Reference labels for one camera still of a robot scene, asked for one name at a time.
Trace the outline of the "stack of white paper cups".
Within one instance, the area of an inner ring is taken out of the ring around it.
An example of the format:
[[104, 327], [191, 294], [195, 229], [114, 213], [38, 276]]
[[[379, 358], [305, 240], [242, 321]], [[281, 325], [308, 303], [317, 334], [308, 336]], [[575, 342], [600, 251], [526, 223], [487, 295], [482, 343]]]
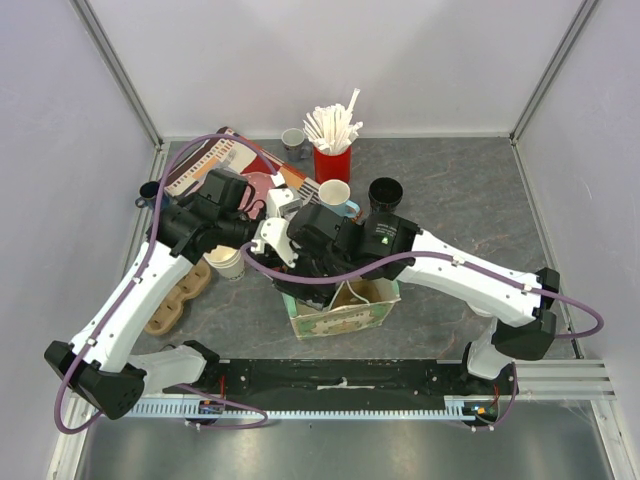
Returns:
[[244, 276], [244, 258], [237, 249], [220, 245], [205, 253], [203, 258], [221, 277], [229, 281], [238, 281]]

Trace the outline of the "green patterned paper bag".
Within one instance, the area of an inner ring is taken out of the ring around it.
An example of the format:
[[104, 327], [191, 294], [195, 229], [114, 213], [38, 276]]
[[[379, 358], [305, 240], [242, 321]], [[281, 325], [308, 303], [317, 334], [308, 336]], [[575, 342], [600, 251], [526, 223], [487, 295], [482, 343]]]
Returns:
[[283, 294], [282, 297], [291, 326], [299, 340], [337, 336], [379, 327], [401, 300], [399, 291], [399, 298], [393, 302], [332, 308], [333, 297], [327, 308], [317, 310], [289, 295]]

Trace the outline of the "stack of black cups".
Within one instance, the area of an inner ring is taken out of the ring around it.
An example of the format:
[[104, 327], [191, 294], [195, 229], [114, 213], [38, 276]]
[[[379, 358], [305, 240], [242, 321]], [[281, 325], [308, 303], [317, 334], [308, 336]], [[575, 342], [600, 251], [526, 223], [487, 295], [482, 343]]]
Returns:
[[371, 213], [394, 213], [403, 194], [402, 185], [393, 178], [379, 177], [373, 180], [368, 189]]

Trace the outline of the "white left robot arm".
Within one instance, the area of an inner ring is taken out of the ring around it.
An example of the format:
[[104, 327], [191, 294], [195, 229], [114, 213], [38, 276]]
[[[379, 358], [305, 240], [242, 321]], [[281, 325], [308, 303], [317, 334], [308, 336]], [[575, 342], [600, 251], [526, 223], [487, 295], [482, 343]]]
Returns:
[[254, 239], [259, 222], [241, 205], [254, 194], [246, 177], [211, 170], [198, 190], [155, 214], [133, 266], [99, 313], [71, 341], [54, 341], [45, 350], [63, 390], [116, 420], [145, 394], [178, 384], [198, 393], [216, 388], [220, 357], [197, 341], [146, 355], [131, 350], [171, 289], [204, 254]]

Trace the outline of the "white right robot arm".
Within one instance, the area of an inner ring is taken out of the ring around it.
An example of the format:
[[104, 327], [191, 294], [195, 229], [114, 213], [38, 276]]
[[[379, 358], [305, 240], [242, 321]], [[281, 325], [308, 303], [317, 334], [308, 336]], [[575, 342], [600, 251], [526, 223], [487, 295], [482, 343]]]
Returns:
[[458, 381], [477, 394], [513, 360], [542, 359], [552, 345], [557, 318], [551, 311], [560, 275], [544, 267], [519, 272], [446, 244], [393, 213], [363, 222], [308, 204], [289, 218], [269, 218], [260, 239], [283, 261], [290, 280], [279, 290], [301, 301], [325, 302], [348, 275], [420, 285], [462, 300], [491, 322], [469, 345]]

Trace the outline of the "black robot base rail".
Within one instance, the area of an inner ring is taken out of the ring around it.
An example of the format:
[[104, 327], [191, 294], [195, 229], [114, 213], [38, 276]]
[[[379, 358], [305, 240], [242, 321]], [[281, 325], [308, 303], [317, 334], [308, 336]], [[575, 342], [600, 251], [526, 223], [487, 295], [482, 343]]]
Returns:
[[511, 364], [487, 380], [471, 375], [460, 362], [433, 359], [228, 359], [206, 368], [193, 386], [227, 398], [349, 387], [433, 397], [492, 397], [511, 393], [513, 380]]

